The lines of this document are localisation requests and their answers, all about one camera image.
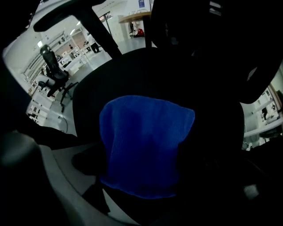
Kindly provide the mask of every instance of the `cable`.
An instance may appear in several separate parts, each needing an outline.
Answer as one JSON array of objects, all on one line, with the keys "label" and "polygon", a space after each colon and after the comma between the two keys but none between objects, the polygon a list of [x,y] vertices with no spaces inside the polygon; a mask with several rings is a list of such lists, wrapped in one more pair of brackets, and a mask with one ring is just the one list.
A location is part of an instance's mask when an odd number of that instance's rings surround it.
[{"label": "cable", "polygon": [[63,119],[65,120],[65,122],[66,122],[66,127],[67,127],[67,129],[66,129],[66,132],[65,133],[67,133],[68,132],[68,123],[67,123],[67,120],[64,118],[64,114],[63,114],[63,112],[62,112],[62,117],[63,117]]}]

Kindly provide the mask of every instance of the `white floor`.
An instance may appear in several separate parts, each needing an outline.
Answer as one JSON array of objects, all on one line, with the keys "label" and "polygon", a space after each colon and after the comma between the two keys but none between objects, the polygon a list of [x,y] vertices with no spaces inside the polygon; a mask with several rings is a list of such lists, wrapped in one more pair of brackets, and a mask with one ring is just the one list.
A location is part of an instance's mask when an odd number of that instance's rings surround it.
[{"label": "white floor", "polygon": [[[140,49],[145,47],[144,38],[131,38],[125,42],[117,43],[119,50],[122,54],[133,51],[135,49]],[[107,61],[111,60],[111,57],[107,52],[101,49],[101,52],[94,54],[93,52],[87,54],[88,63],[81,67],[72,77],[70,77],[68,83],[80,82],[83,78],[85,78],[90,72],[97,69],[99,66],[103,65]],[[70,90],[70,94],[73,94],[74,88]],[[61,113],[62,107],[60,106],[61,93],[56,96],[56,101],[53,102],[50,110],[56,113]],[[76,129],[74,124],[73,117],[73,103],[69,97],[65,97],[63,104],[65,105],[65,109],[63,112],[63,117],[55,116],[55,114],[48,114],[47,120],[44,123],[44,126],[52,127],[58,130],[61,130],[68,134],[76,135]]]}]

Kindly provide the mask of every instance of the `blue towel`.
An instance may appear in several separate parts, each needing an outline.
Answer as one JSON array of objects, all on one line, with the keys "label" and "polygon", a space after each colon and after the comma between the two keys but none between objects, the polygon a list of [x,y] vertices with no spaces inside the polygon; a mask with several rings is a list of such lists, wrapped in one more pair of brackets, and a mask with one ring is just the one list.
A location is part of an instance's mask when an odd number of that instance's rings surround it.
[{"label": "blue towel", "polygon": [[175,195],[178,144],[188,135],[195,112],[168,101],[124,96],[99,116],[107,152],[105,185],[144,199]]}]

